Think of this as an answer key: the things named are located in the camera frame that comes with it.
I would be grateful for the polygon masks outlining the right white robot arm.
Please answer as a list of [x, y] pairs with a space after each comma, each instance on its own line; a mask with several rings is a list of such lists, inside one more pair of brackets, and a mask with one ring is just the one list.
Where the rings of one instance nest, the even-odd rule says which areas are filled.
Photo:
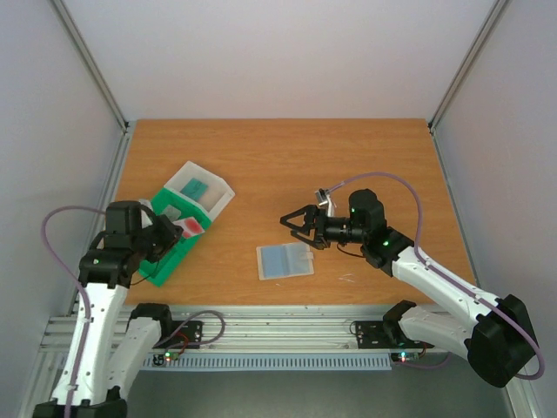
[[537, 359], [544, 372], [540, 347], [525, 304], [509, 294], [486, 292], [439, 266], [416, 244], [388, 225], [383, 204], [369, 189], [353, 192], [349, 214], [332, 214], [330, 195], [318, 190], [320, 202], [281, 217], [291, 235], [323, 250], [336, 243], [358, 244], [373, 268], [404, 282], [445, 309], [436, 314], [402, 300], [383, 316], [384, 334], [394, 345], [425, 342], [466, 360], [490, 385], [503, 388], [521, 369]]

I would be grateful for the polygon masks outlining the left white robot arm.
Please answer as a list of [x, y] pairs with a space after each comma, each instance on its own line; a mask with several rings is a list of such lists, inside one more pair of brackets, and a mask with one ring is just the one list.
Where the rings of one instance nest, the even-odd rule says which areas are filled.
[[103, 211], [105, 228], [79, 262], [79, 306], [63, 372], [35, 417], [125, 417], [127, 398], [144, 357], [175, 336], [171, 310], [144, 303], [128, 320], [117, 347], [117, 318], [143, 261], [160, 261], [183, 235], [181, 226], [139, 201], [118, 201]]

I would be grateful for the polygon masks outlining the red dot card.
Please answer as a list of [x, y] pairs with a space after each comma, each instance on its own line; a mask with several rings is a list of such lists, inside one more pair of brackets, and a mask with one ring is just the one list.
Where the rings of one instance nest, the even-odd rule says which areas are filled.
[[173, 225], [179, 226], [182, 229], [181, 236], [184, 239], [193, 238], [205, 233], [205, 229], [194, 217], [175, 220]]

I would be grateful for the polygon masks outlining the beige card holder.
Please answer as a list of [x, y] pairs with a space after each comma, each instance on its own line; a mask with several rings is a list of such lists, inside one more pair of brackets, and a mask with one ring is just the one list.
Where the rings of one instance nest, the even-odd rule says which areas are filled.
[[256, 248], [258, 278], [278, 280], [314, 274], [313, 253], [307, 244], [297, 242]]

